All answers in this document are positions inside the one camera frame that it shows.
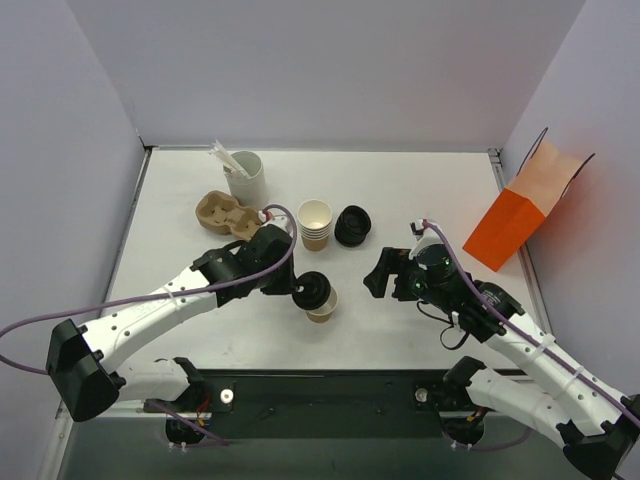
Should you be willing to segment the single brown paper cup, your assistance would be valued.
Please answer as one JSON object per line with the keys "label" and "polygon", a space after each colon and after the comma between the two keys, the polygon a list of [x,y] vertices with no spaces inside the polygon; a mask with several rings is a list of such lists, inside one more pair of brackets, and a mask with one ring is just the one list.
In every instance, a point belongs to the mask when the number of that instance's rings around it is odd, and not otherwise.
{"label": "single brown paper cup", "polygon": [[308,310],[306,312],[306,317],[314,323],[325,323],[331,318],[337,308],[337,305],[338,294],[334,288],[331,288],[327,300],[319,308]]}

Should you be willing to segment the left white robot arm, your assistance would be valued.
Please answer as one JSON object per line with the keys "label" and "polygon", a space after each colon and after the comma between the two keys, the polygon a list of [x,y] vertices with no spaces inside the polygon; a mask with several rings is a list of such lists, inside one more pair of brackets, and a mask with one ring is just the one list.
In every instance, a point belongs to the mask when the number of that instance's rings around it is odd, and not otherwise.
{"label": "left white robot arm", "polygon": [[247,242],[206,251],[149,299],[51,333],[46,372],[76,422],[94,419],[119,401],[158,399],[179,410],[201,403],[203,386],[184,359],[136,365],[131,357],[161,335],[254,290],[290,295],[294,234],[269,223]]}

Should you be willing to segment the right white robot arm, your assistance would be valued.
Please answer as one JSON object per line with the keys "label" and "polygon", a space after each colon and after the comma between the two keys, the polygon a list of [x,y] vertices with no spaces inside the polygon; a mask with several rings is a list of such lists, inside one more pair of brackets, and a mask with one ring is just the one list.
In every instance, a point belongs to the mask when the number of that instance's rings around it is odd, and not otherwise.
{"label": "right white robot arm", "polygon": [[588,478],[615,478],[639,439],[638,396],[597,379],[508,292],[473,279],[434,237],[411,249],[383,248],[363,283],[382,298],[389,282],[394,299],[437,308],[452,327],[509,359],[534,383],[523,385],[465,356],[445,376],[450,405],[472,402],[503,413],[558,445]]}

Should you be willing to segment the black plastic cup lid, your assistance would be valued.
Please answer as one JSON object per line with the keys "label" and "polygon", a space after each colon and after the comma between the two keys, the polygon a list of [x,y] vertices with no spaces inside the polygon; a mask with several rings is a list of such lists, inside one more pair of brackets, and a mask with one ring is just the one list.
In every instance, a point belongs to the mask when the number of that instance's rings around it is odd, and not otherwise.
{"label": "black plastic cup lid", "polygon": [[320,272],[308,271],[297,279],[292,298],[298,308],[312,311],[322,307],[330,293],[329,279]]}

